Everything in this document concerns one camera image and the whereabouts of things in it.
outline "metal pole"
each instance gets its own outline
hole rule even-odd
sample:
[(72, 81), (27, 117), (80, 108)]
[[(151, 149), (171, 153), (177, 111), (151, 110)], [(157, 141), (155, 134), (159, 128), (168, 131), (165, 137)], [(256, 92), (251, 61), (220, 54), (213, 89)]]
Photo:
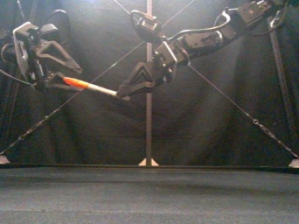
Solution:
[(276, 37), (276, 31), (272, 31), (269, 33), (271, 38), (271, 44), (273, 49), (273, 56), (275, 56), (275, 68), (277, 73), (277, 79), (280, 84), (280, 91), (283, 96), (283, 102), (284, 102), (284, 113), (285, 113), (285, 121), (289, 131), (289, 137), (292, 141), (292, 148), (298, 152), (298, 134), (296, 134), (296, 127), (295, 127), (295, 116), (292, 112), (292, 106), (291, 106), (291, 100), (289, 100), (289, 93), (288, 93), (288, 86), (287, 86), (287, 80), (285, 80), (285, 70), (284, 70), (284, 64), (281, 59), (281, 53), (280, 53), (280, 47), (277, 43), (277, 37)]
[[(153, 2), (147, 0), (147, 13), (153, 13)], [(152, 60), (152, 44), (147, 43), (147, 61)], [(145, 166), (152, 165), (152, 93), (145, 94)]]

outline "black fabric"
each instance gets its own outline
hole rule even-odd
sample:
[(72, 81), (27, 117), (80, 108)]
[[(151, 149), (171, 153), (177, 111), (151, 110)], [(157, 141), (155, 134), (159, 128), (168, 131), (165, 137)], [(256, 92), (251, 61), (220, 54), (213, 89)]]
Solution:
[[(19, 18), (17, 5), (13, 1), (0, 1), (0, 29), (4, 31), (12, 31), (16, 26), (16, 20)], [(0, 48), (3, 49), (7, 44), (8, 38), (1, 37)], [(17, 77), (16, 66), (8, 65), (0, 59), (0, 69), (7, 71), (15, 77)], [(1, 149), (5, 147), (5, 141), (9, 141), (9, 129), (12, 123), (12, 113), (15, 110), (15, 96), (17, 94), (19, 84), (13, 83), (3, 74), (0, 74), (0, 137)]]
[[(167, 23), (163, 32), (171, 37), (180, 30), (212, 26), (223, 9), (236, 8), (244, 2), (199, 0), (171, 20), (185, 1), (155, 1), (153, 14), (163, 24)], [(24, 4), (27, 13), (31, 3)], [(119, 3), (128, 11), (145, 11), (145, 1)], [(93, 83), (117, 90), (136, 63), (145, 61), (143, 44), (108, 69), (141, 43), (127, 12), (115, 1), (40, 1), (36, 25), (43, 24), (56, 9), (69, 14), (71, 38), (64, 47), (84, 70), (76, 78), (93, 81), (103, 74)], [(298, 27), (292, 26), (298, 9), (291, 11), (277, 34), (284, 43), (284, 61), (292, 61), (289, 69), (293, 70), (287, 70), (287, 75), (296, 113), (298, 35), (289, 36), (289, 32), (298, 32)], [(52, 22), (65, 38), (64, 17), (55, 17)], [(255, 32), (265, 28), (263, 23)], [(268, 36), (244, 36), (213, 54), (193, 59), (191, 65), (289, 144)], [(12, 131), (4, 144), (8, 145), (72, 96), (73, 93), (59, 89), (43, 94), (20, 86)], [(139, 164), (145, 157), (145, 95), (120, 101), (83, 91), (7, 156), (13, 162)], [(172, 83), (153, 91), (153, 159), (161, 165), (288, 165), (292, 155), (192, 69), (181, 66)]]

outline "pole base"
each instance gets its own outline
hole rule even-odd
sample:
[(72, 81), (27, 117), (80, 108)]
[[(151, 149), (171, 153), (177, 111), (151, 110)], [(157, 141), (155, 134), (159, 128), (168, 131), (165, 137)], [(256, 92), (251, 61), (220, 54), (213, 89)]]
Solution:
[(299, 159), (293, 159), (292, 163), (288, 166), (299, 168)]
[(0, 156), (0, 165), (9, 164), (9, 161), (5, 156)]
[(157, 166), (159, 164), (153, 161), (153, 159), (151, 160), (151, 165)]

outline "support cable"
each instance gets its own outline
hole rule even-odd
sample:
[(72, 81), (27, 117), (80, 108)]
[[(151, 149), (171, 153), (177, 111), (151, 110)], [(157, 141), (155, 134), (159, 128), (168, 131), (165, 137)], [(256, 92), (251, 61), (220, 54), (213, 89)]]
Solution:
[(21, 14), (21, 17), (23, 17), (23, 22), (25, 22), (25, 18), (24, 18), (24, 8), (23, 8), (23, 5), (21, 5), (21, 1), (17, 0), (17, 6), (19, 6), (19, 11), (20, 11), (20, 14)]
[[(123, 61), (123, 59), (136, 50), (136, 48), (141, 45), (139, 44), (117, 61), (116, 63), (97, 76), (96, 79), (99, 79), (116, 65), (120, 61)], [(41, 121), (39, 121), (27, 131), (23, 135), (19, 136), (19, 138), (13, 141), (13, 143), (9, 144), (9, 146), (0, 152), (0, 156), (3, 156), (9, 150), (11, 148), (20, 142), (23, 141), (28, 136), (29, 134), (33, 133), (33, 131), (43, 125), (43, 123), (45, 121), (48, 121), (52, 116), (61, 110), (61, 108), (75, 99), (75, 97), (77, 97), (77, 95), (83, 92), (77, 92), (44, 118)]]
[(232, 103), (232, 105), (237, 108), (237, 110), (248, 117), (251, 122), (263, 130), (263, 132), (276, 141), (276, 143), (283, 146), (283, 148), (299, 159), (299, 156), (295, 152), (287, 147), (284, 142), (276, 138), (273, 132), (259, 122), (256, 118), (253, 118), (249, 113), (229, 99), (229, 97), (224, 94), (224, 92), (219, 89), (219, 87), (201, 75), (201, 73), (193, 68), (189, 64), (188, 67), (191, 70), (205, 80), (205, 82), (216, 89), (216, 91), (221, 94), (221, 96)]

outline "wire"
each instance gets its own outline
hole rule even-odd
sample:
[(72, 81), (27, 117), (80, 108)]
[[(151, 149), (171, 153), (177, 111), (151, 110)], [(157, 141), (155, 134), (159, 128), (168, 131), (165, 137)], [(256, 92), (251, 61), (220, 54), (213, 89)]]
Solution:
[(229, 14), (227, 13), (227, 10), (224, 10), (220, 14), (225, 19), (227, 21), (224, 22), (224, 24), (220, 24), (217, 26), (213, 26), (211, 28), (205, 28), (205, 29), (197, 29), (197, 30), (184, 30), (184, 31), (180, 31), (177, 32), (171, 38), (168, 38), (167, 40), (173, 40), (173, 39), (177, 39), (181, 35), (184, 34), (189, 34), (189, 33), (204, 33), (204, 32), (215, 32), (216, 30), (219, 30), (220, 28), (223, 28), (224, 26), (228, 25), (229, 23)]
[(48, 21), (51, 20), (51, 18), (53, 16), (56, 16), (57, 14), (61, 14), (65, 16), (67, 18), (67, 26), (68, 26), (68, 35), (67, 35), (67, 38), (65, 40), (61, 42), (61, 46), (65, 45), (65, 43), (69, 41), (69, 38), (71, 38), (71, 19), (69, 19), (69, 16), (68, 16), (68, 13), (65, 10), (56, 10), (47, 18), (45, 18), (45, 21), (44, 21), (44, 24), (47, 25), (48, 24)]
[(129, 15), (129, 11), (127, 10), (127, 8), (121, 5), (121, 3), (115, 0), (115, 3), (120, 6), (120, 8), (125, 11), (125, 13)]
[(163, 27), (165, 25), (168, 25), (173, 19), (176, 18), (176, 16), (179, 16), (181, 14), (181, 12), (191, 6), (191, 4), (195, 2), (195, 0), (189, 1), (188, 4), (185, 4), (185, 6), (175, 13), (175, 15), (164, 22)]
[(24, 19), (24, 9), (23, 9), (21, 2), (20, 2), (20, 0), (17, 0), (16, 2), (17, 2), (17, 6), (19, 6), (19, 11), (20, 11), (20, 13), (21, 13), (23, 22), (25, 22), (25, 19)]
[(273, 31), (283, 25), (283, 22), (284, 22), (284, 20), (285, 20), (287, 5), (288, 5), (288, 1), (285, 1), (285, 3), (284, 3), (284, 8), (283, 8), (283, 15), (281, 15), (281, 17), (279, 18), (279, 12), (277, 12), (277, 14), (276, 14), (276, 16), (275, 16), (275, 18), (273, 18), (273, 20), (272, 20), (272, 22), (275, 22), (275, 20), (279, 20), (276, 26), (272, 27), (268, 31), (264, 31), (264, 32), (261, 32), (261, 33), (248, 33), (248, 34), (247, 34), (248, 36), (251, 36), (251, 37), (256, 37), (256, 38), (257, 38), (257, 37), (263, 37), (263, 36), (265, 36), (268, 33), (273, 32)]
[[(143, 44), (144, 42), (141, 42), (116, 62), (112, 66), (109, 66), (109, 68), (89, 82), (93, 83), (116, 65), (117, 63), (136, 50), (136, 48), (139, 48), (139, 46)], [(28, 135), (31, 135), (35, 130), (43, 125), (44, 122), (47, 122), (52, 116), (61, 111), (61, 108), (64, 108), (64, 106), (67, 104), (69, 104), (69, 102), (80, 95), (81, 91), (77, 92), (27, 131), (24, 134), (21, 134), (19, 136), (19, 138), (8, 145), (8, 147), (0, 152), (0, 156), (3, 156), (11, 149), (12, 147), (20, 142), (23, 141)]]
[(23, 81), (23, 80), (19, 80), (17, 78), (15, 78), (15, 77), (13, 77), (9, 73), (7, 73), (3, 69), (0, 69), (0, 73), (1, 73), (3, 75), (5, 75), (8, 78), (13, 79), (15, 81), (19, 81), (19, 82), (21, 82), (21, 83), (25, 84), (25, 85), (32, 85), (29, 82)]
[(281, 140), (279, 140), (275, 136), (275, 134), (271, 132), (271, 130), (259, 123), (257, 119), (255, 119), (249, 113), (229, 99), (229, 97), (225, 95), (225, 93), (219, 89), (219, 87), (201, 75), (201, 73), (193, 68), (193, 66), (188, 65), (192, 71), (205, 80), (205, 82), (213, 87), (213, 89), (221, 94), (221, 96), (235, 105), (235, 107), (239, 109), (239, 111), (251, 119), (252, 123), (264, 131), (264, 133), (275, 139), (276, 143), (280, 144), (280, 146), (284, 147), (284, 149), (293, 155), (296, 159), (299, 159), (299, 156), (295, 154), (295, 152), (287, 147), (287, 145), (283, 143)]

